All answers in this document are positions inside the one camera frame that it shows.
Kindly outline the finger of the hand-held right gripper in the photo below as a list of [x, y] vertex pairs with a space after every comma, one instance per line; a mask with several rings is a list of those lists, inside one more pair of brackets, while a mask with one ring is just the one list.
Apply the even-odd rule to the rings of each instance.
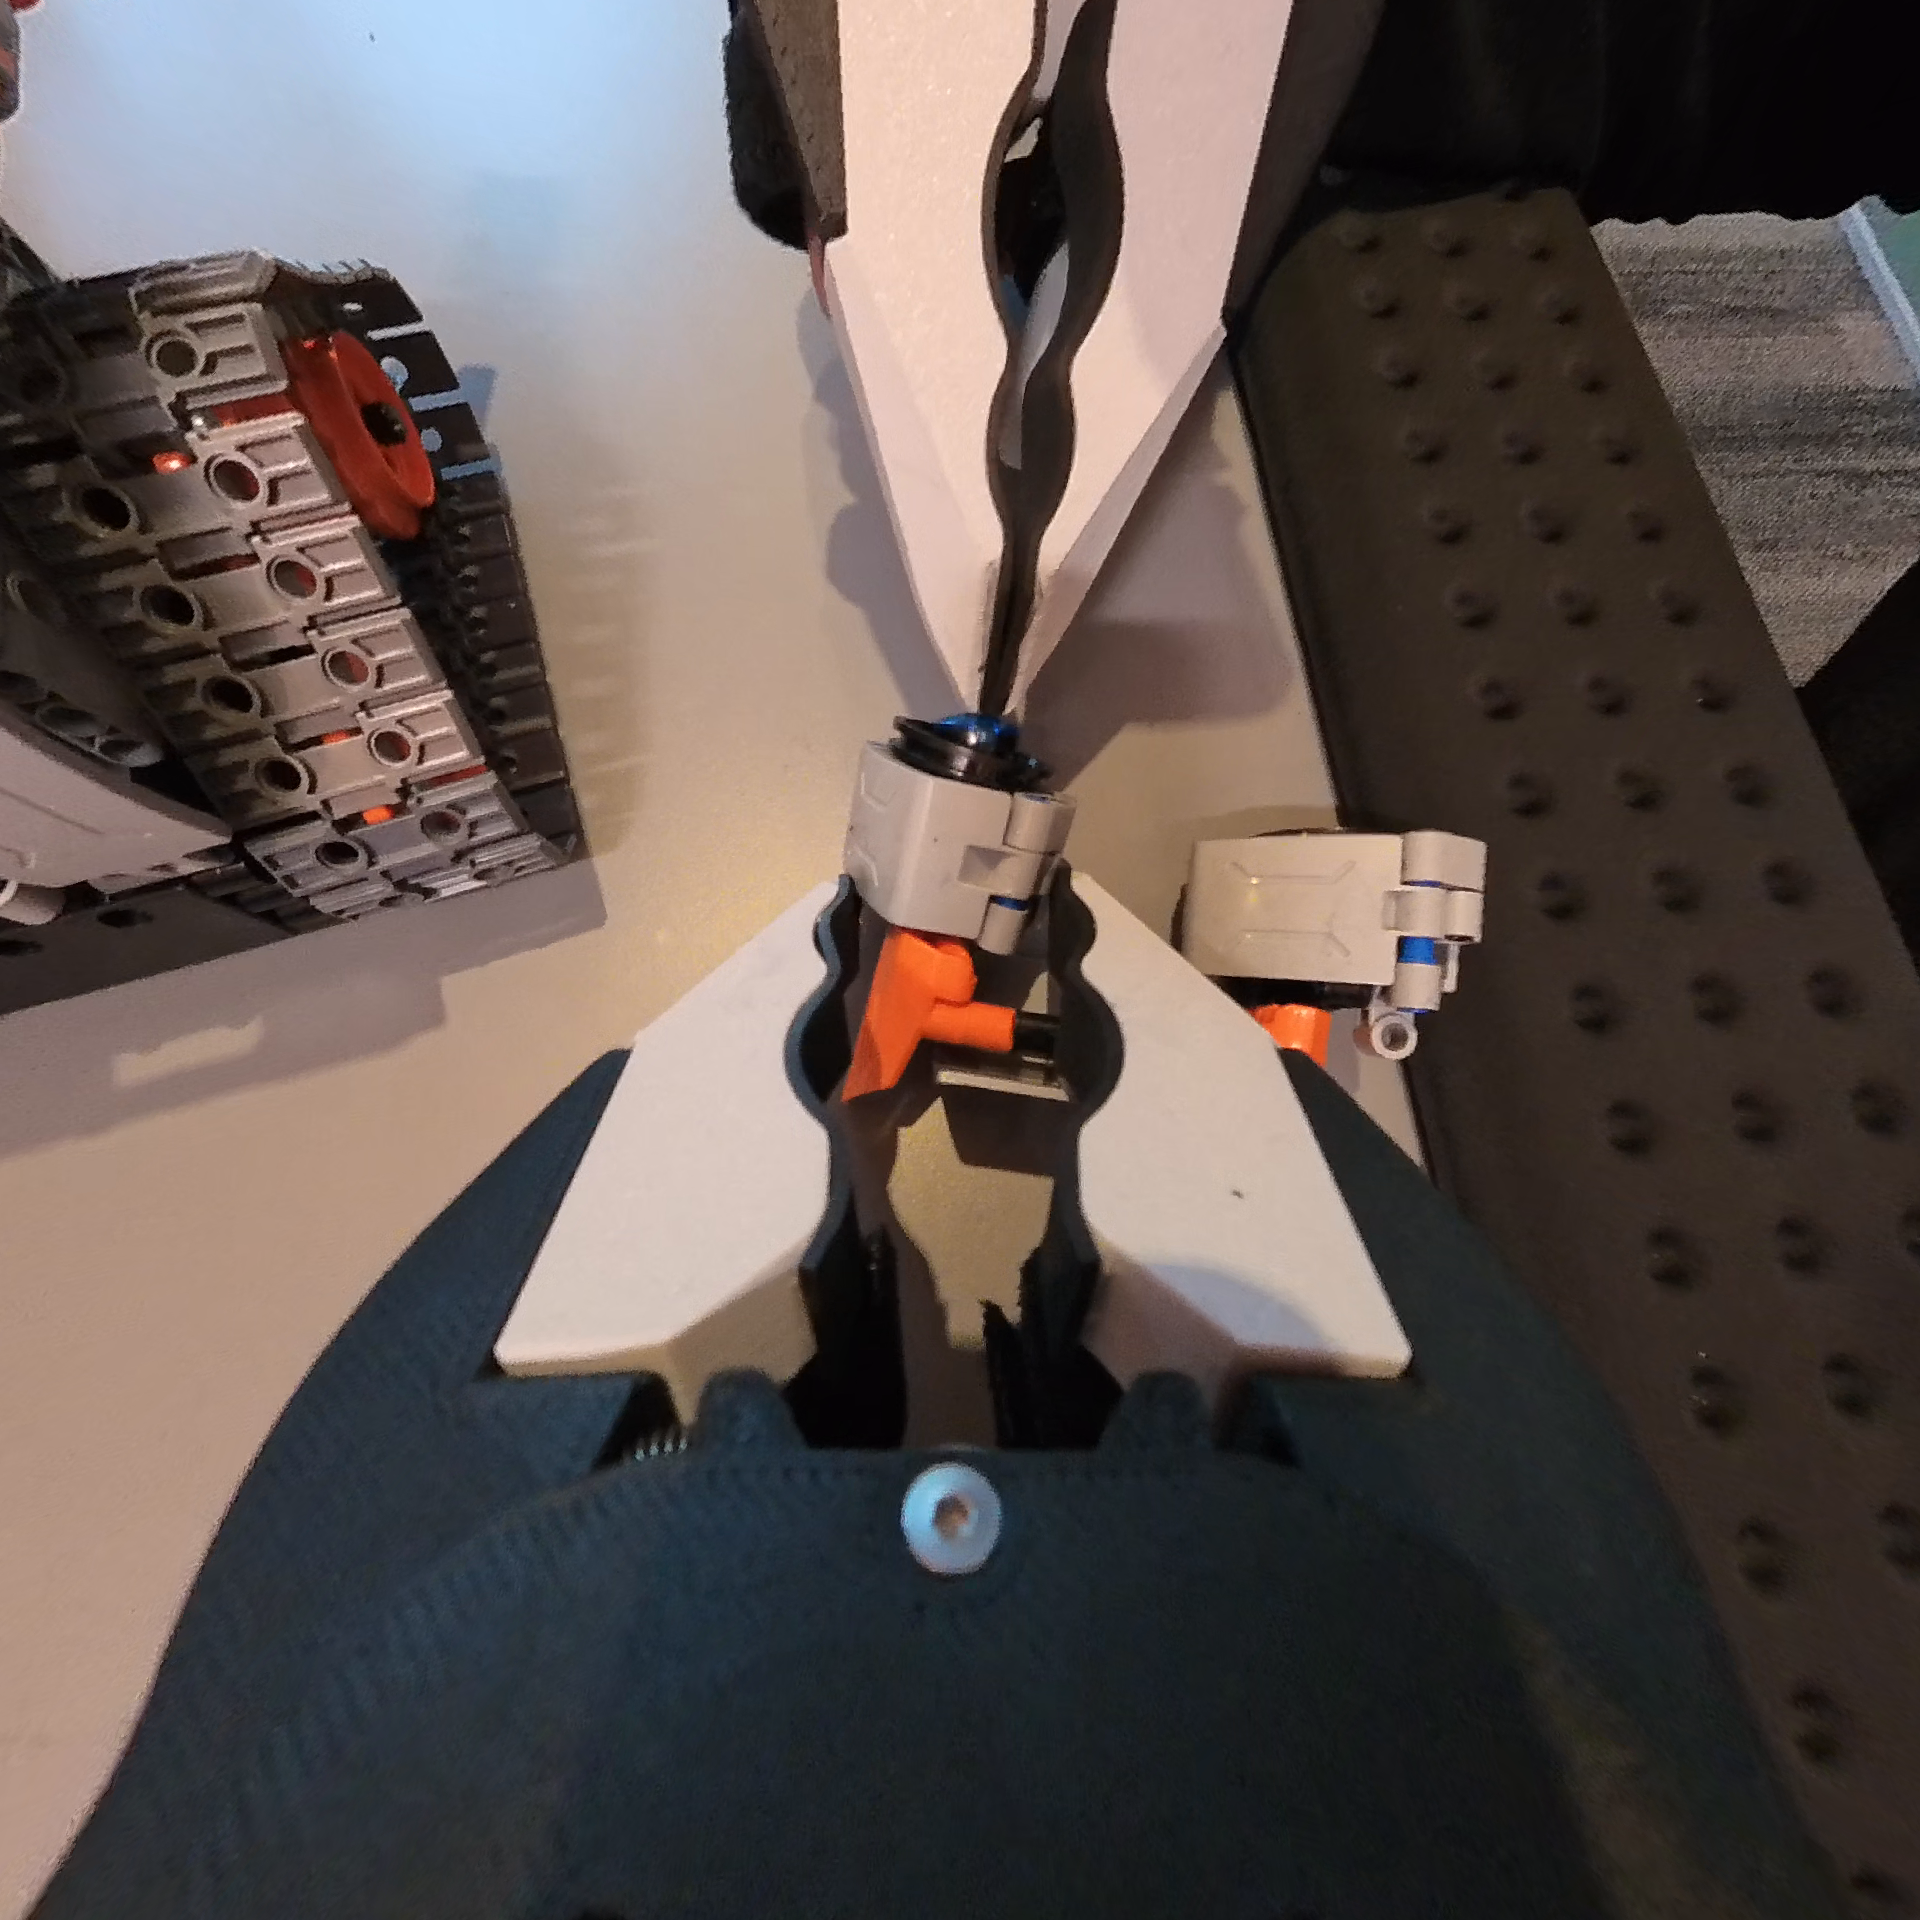
[[1225, 337], [1297, 6], [1073, 6], [1040, 113], [1060, 241], [1000, 380], [1000, 706], [1062, 641]]
[[754, 7], [833, 338], [924, 628], [984, 705], [1005, 554], [991, 433], [1009, 367], [991, 263], [1045, 6]]

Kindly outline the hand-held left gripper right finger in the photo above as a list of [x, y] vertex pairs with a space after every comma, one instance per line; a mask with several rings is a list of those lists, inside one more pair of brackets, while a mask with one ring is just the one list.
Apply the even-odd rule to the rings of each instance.
[[1272, 1041], [1100, 883], [1046, 897], [1066, 1092], [1016, 1308], [983, 1312], [996, 1439], [1087, 1449], [1182, 1377], [1212, 1424], [1263, 1377], [1397, 1380], [1409, 1343]]

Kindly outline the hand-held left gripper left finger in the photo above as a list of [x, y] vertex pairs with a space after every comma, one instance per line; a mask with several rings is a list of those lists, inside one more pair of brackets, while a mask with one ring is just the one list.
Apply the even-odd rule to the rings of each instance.
[[506, 1377], [772, 1379], [822, 1449], [895, 1449], [895, 1252], [865, 1231], [841, 1088], [850, 880], [813, 888], [649, 1022], [496, 1335]]

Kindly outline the grey wheel module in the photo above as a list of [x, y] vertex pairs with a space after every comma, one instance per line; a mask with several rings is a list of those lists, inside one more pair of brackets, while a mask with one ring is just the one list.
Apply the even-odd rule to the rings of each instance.
[[[844, 1099], [895, 1088], [926, 1044], [1032, 1066], [1057, 1048], [1056, 1016], [975, 994], [975, 958], [1016, 951], [1072, 802], [1029, 754], [972, 754], [937, 723], [895, 720], [857, 766], [846, 875], [886, 934]], [[1485, 868], [1481, 841], [1440, 830], [1207, 839], [1173, 944], [1280, 1050], [1321, 1066], [1334, 1010], [1356, 1010], [1356, 1042], [1397, 1063], [1481, 943]]]

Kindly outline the person's right forearm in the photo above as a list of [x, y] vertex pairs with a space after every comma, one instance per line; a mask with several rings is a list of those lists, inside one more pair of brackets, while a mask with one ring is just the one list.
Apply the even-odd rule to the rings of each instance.
[[1322, 161], [1590, 222], [1917, 209], [1914, 2], [1391, 2]]

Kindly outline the black perforated mat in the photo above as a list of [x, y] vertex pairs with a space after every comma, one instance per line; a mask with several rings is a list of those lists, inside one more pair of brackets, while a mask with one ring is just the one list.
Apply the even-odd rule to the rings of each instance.
[[1840, 1916], [1917, 1895], [1912, 962], [1561, 190], [1310, 190], [1232, 345], [1334, 794], [1489, 851], [1431, 1164], [1621, 1406]]

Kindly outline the grey orange tracked toy robot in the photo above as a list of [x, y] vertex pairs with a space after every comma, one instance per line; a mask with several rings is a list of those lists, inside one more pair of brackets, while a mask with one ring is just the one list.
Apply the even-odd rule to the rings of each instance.
[[5, 227], [1, 1009], [584, 851], [509, 494], [401, 282]]

